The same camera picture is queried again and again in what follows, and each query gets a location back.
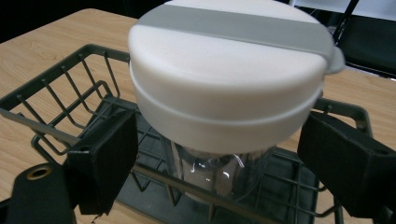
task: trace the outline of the metal wire basket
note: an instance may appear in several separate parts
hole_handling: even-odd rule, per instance
[[[1,99],[0,113],[34,131],[32,146],[43,158],[62,163],[98,120],[117,108],[136,110],[139,159],[118,200],[167,223],[314,223],[316,217],[330,214],[336,223],[343,222],[342,205],[336,200],[317,212],[319,194],[326,188],[296,153],[282,148],[268,152],[260,184],[240,201],[170,176],[162,137],[139,114],[132,83],[124,89],[118,85],[130,81],[128,62],[126,52],[84,46]],[[315,109],[352,118],[357,129],[371,134],[367,115],[358,107],[320,99]]]

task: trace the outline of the gray stripe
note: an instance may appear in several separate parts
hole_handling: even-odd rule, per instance
[[[328,62],[329,73],[344,66],[342,53],[333,45],[331,35],[317,23],[162,5],[137,24],[315,53]]]

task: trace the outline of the white lid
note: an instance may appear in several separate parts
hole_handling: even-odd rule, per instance
[[[167,5],[318,23],[272,0]],[[182,146],[224,154],[262,150],[294,133],[329,66],[315,53],[139,23],[129,50],[137,103],[151,126]]]

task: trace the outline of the round lid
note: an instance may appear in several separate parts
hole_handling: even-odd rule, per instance
[[[129,34],[143,116],[185,147],[217,153],[286,139],[343,59],[326,28],[270,0],[174,0]]]

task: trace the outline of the black chair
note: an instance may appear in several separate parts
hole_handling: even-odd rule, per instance
[[[333,38],[346,65],[396,78],[396,21],[352,15],[359,0],[351,0]]]

